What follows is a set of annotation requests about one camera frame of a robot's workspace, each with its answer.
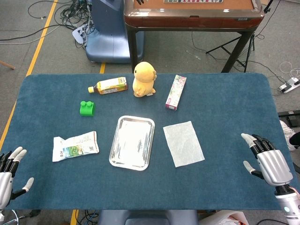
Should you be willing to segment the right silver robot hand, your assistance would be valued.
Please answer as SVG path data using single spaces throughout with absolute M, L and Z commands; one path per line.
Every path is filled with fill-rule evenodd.
M 241 137 L 248 144 L 260 167 L 260 170 L 256 170 L 248 161 L 243 161 L 244 167 L 251 175 L 274 187 L 288 185 L 292 181 L 293 175 L 282 152 L 268 139 L 245 133 L 242 133 Z

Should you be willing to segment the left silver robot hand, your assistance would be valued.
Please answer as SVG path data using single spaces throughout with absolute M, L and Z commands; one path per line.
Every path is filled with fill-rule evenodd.
M 0 210 L 5 209 L 11 200 L 27 193 L 33 185 L 34 178 L 31 177 L 22 189 L 13 192 L 14 177 L 26 153 L 27 150 L 19 146 L 14 151 L 0 155 Z

